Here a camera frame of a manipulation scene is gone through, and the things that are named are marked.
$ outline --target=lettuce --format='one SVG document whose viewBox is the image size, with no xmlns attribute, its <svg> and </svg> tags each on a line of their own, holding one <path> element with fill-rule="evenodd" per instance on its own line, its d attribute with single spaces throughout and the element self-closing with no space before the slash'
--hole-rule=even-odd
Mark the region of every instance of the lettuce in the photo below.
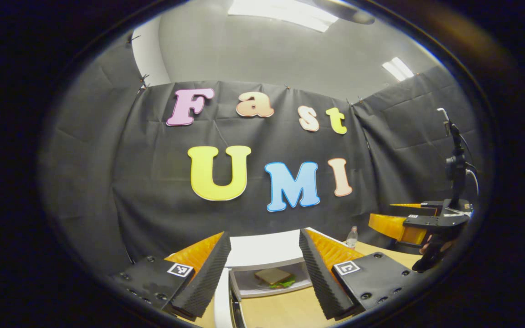
<svg viewBox="0 0 525 328">
<path fill-rule="evenodd" d="M 277 284 L 271 285 L 271 288 L 286 288 L 292 285 L 295 282 L 295 275 L 291 276 L 289 279 L 285 280 L 284 282 L 277 282 Z"/>
</svg>

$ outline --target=bread slice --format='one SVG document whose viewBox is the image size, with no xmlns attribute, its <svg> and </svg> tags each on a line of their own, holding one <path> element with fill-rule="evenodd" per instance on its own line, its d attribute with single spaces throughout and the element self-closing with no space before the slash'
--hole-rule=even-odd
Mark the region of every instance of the bread slice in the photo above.
<svg viewBox="0 0 525 328">
<path fill-rule="evenodd" d="M 285 272 L 279 268 L 270 268 L 260 270 L 254 274 L 257 278 L 264 280 L 269 285 L 277 284 L 277 282 L 284 282 L 293 276 L 289 272 Z"/>
</svg>

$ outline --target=wooden table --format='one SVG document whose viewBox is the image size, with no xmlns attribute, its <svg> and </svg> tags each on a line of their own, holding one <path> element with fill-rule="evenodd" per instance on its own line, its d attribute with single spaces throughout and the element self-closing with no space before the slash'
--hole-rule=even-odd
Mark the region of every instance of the wooden table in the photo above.
<svg viewBox="0 0 525 328">
<path fill-rule="evenodd" d="M 382 252 L 408 268 L 421 258 L 421 255 L 389 251 L 360 241 L 355 249 L 363 255 Z M 240 303 L 247 328 L 325 328 L 336 323 L 334 319 L 325 319 L 313 287 L 280 295 L 244 298 Z M 206 308 L 206 313 L 202 318 L 197 318 L 193 324 L 203 328 L 216 328 L 213 304 L 212 300 Z"/>
</svg>

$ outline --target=white shelf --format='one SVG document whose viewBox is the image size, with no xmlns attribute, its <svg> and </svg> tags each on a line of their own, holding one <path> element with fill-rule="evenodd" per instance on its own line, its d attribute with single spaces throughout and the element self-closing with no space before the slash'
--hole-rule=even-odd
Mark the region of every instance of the white shelf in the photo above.
<svg viewBox="0 0 525 328">
<path fill-rule="evenodd" d="M 224 268 L 214 293 L 214 325 L 232 326 L 232 308 L 230 307 L 229 268 Z"/>
<path fill-rule="evenodd" d="M 290 264 L 287 266 L 278 266 L 281 270 L 295 275 L 295 282 L 287 288 L 266 288 L 259 285 L 260 280 L 254 276 L 258 270 L 233 272 L 237 287 L 240 291 L 240 296 L 247 297 L 262 297 L 269 295 L 277 295 L 296 291 L 298 289 L 311 286 L 311 280 L 307 272 L 304 262 Z"/>
<path fill-rule="evenodd" d="M 262 270 L 303 262 L 299 230 L 267 235 L 231 237 L 226 267 L 234 272 Z"/>
</svg>

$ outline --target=water bottle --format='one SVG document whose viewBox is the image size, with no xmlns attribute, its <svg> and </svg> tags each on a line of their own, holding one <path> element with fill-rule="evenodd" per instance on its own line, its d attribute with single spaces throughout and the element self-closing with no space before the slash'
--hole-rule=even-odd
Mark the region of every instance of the water bottle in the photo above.
<svg viewBox="0 0 525 328">
<path fill-rule="evenodd" d="M 348 237 L 345 240 L 346 245 L 348 245 L 349 248 L 355 248 L 356 242 L 358 241 L 358 227 L 353 226 L 352 231 L 348 233 Z"/>
</svg>

